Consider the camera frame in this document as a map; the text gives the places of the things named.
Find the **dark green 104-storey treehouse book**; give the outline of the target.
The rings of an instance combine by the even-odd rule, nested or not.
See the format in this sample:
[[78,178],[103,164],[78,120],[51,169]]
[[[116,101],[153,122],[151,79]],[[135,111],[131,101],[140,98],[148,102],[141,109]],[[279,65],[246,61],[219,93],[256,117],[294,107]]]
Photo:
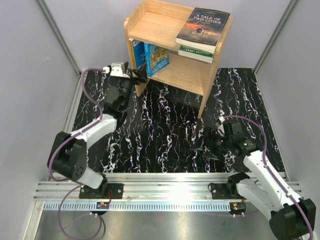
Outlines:
[[183,57],[195,59],[209,64],[212,63],[214,58],[214,55],[211,53],[203,52],[183,45],[180,46],[178,54]]

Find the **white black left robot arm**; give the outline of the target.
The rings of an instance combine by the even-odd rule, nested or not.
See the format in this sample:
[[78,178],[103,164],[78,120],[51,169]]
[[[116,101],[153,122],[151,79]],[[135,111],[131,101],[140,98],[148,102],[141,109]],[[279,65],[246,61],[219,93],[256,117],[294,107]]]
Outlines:
[[87,166],[87,153],[102,137],[123,125],[133,86],[147,82],[146,63],[137,69],[128,66],[128,62],[114,62],[100,69],[115,84],[104,91],[103,105],[93,102],[99,110],[98,118],[78,130],[56,135],[47,162],[51,179],[53,173],[58,173],[65,180],[90,187],[90,193],[97,199],[107,195],[105,177]]

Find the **blue 26-storey treehouse book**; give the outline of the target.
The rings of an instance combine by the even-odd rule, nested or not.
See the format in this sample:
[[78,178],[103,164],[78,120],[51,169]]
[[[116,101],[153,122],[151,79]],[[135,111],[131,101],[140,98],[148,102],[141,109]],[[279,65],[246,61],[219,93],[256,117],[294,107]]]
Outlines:
[[155,73],[170,64],[169,52],[164,47],[145,42],[144,53],[148,77],[152,77]]

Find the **blue back-cover treehouse book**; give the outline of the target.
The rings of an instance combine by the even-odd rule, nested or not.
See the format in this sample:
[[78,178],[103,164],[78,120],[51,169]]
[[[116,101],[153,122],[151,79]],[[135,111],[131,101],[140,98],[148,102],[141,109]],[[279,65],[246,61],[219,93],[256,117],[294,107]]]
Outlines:
[[144,43],[132,38],[128,39],[132,67],[138,69],[146,62]]

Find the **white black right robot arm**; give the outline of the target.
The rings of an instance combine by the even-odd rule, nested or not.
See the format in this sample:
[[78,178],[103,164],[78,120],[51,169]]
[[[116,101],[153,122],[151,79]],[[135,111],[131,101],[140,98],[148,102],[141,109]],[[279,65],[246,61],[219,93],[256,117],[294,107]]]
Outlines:
[[218,121],[216,126],[206,127],[192,150],[201,151],[204,158],[212,160],[220,160],[223,153],[231,152],[243,159],[243,164],[261,184],[257,186],[244,172],[233,174],[226,182],[228,196],[249,200],[268,220],[278,240],[294,240],[305,235],[312,240],[316,205],[296,193],[279,175],[267,159],[267,146],[247,138],[236,120]]

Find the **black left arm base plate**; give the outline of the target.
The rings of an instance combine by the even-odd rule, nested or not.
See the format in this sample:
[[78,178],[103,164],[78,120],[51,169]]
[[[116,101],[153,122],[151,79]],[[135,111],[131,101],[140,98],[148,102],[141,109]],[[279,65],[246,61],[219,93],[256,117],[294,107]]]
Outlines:
[[79,191],[80,199],[111,199],[121,200],[124,193],[124,184],[123,183],[110,183],[108,179],[105,178],[101,185],[97,188],[91,188],[85,185]]

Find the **dark Tale of Two Cities book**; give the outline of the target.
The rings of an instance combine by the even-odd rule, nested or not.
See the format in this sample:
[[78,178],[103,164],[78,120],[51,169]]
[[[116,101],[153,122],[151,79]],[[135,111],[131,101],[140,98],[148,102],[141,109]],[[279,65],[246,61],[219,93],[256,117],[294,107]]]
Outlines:
[[196,7],[176,36],[176,43],[213,54],[229,17],[225,11]]

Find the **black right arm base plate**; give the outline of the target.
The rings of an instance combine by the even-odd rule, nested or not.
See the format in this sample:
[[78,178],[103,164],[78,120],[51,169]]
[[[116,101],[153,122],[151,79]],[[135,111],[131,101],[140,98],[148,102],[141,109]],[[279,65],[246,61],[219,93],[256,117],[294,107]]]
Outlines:
[[213,200],[242,200],[238,195],[231,195],[226,183],[209,183],[207,186]]

